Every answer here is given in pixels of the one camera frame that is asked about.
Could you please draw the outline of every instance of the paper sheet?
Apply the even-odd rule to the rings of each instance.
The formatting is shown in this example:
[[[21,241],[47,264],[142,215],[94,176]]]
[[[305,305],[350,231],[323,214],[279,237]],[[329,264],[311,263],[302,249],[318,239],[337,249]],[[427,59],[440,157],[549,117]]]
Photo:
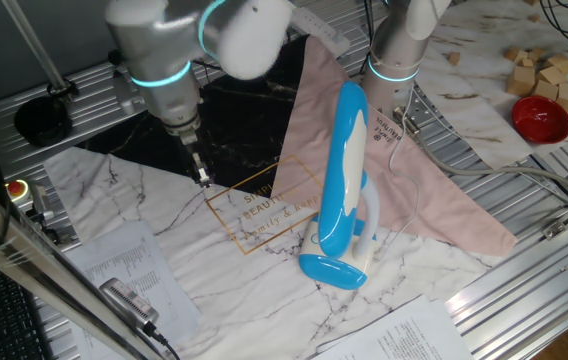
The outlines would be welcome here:
[[[422,296],[313,360],[472,360],[441,301]]]
[[[148,301],[160,314],[158,330],[175,345],[197,329],[201,316],[179,287],[148,224],[131,221],[66,256],[99,287],[116,277]],[[73,337],[82,359],[120,359],[114,351],[75,324]]]

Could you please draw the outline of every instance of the blue light ring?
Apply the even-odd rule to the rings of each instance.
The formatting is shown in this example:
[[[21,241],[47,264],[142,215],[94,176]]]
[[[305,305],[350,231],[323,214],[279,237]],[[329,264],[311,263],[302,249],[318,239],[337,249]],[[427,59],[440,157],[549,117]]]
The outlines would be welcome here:
[[[379,72],[377,72],[377,70],[375,70],[375,68],[373,67],[373,64],[371,63],[371,58],[368,58],[368,67],[371,69],[371,71],[373,71],[373,74],[375,74],[377,77],[379,77],[382,80],[386,80],[386,81],[393,81],[393,82],[402,82],[402,81],[406,81],[406,80],[410,80],[413,77],[415,77],[415,75],[417,75],[417,72],[420,69],[415,70],[415,72],[413,73],[413,75],[409,76],[409,77],[405,77],[403,79],[394,79],[394,78],[390,78],[387,76],[384,76],[382,74],[380,74]]]
[[[215,9],[220,7],[220,5],[224,4],[225,2],[226,2],[226,0],[215,0],[211,5],[209,5],[204,10],[204,12],[202,13],[202,18],[200,19],[200,23],[197,26],[197,39],[200,42],[200,46],[202,47],[202,50],[204,50],[205,53],[210,55],[216,61],[217,61],[217,57],[215,55],[213,55],[212,53],[210,53],[206,49],[206,46],[204,46],[204,27],[206,26],[206,22],[208,21],[209,16],[211,16],[211,13],[213,13],[213,11],[215,11]]]
[[[187,62],[186,66],[184,66],[184,68],[182,70],[180,70],[177,74],[168,77],[164,80],[156,80],[156,81],[141,81],[141,80],[137,80],[134,77],[131,77],[131,80],[133,81],[133,83],[135,83],[138,86],[141,87],[160,87],[160,86],[166,86],[169,84],[172,84],[176,81],[178,81],[179,79],[183,78],[186,74],[188,74],[189,70],[191,70],[191,62]]]

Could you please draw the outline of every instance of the white marble surface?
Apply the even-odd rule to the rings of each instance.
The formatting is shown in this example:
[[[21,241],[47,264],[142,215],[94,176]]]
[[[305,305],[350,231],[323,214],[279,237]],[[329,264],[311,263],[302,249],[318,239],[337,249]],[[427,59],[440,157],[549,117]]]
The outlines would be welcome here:
[[[568,30],[568,9],[554,10],[562,27]],[[540,15],[538,23],[528,19],[533,14]],[[540,46],[546,50],[542,59],[558,53],[568,57],[568,40],[551,27],[540,5],[530,6],[522,0],[473,0],[451,7],[434,31],[430,46],[441,54],[459,52],[461,59],[455,70],[509,125],[511,108],[519,98],[505,92],[506,79],[514,66],[503,57],[506,50],[510,46]],[[568,138],[560,144],[532,148],[546,156],[567,142]],[[512,137],[510,143],[519,143],[519,139]]]
[[[196,336],[177,347],[182,359],[306,358],[420,294],[450,298],[500,260],[401,236],[378,251],[362,288],[339,290],[301,272],[305,224],[243,255],[189,178],[77,148],[45,166],[83,242],[125,221],[149,223],[203,315]],[[377,235],[386,248],[392,234]]]
[[[529,144],[432,45],[426,49],[416,82],[488,166],[499,169],[532,153]]]

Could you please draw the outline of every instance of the blue and white object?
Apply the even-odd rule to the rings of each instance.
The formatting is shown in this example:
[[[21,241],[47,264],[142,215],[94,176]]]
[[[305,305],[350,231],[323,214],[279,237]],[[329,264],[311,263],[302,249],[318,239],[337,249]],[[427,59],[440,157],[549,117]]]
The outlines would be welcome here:
[[[366,95],[347,81],[337,103],[322,206],[306,230],[300,254],[307,276],[348,290],[366,282],[380,212],[375,184],[363,170],[367,127]],[[360,193],[366,223],[356,219]]]

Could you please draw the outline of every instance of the black marble surface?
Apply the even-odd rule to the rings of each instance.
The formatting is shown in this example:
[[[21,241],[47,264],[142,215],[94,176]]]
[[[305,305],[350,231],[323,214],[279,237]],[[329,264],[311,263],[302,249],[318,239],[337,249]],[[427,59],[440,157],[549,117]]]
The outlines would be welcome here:
[[[200,90],[199,112],[209,137],[216,184],[236,185],[279,161],[302,75],[306,39],[284,45],[276,63],[261,78],[241,81],[225,75]],[[175,140],[148,112],[77,146],[187,176]],[[275,170],[238,189],[255,192],[272,185]]]

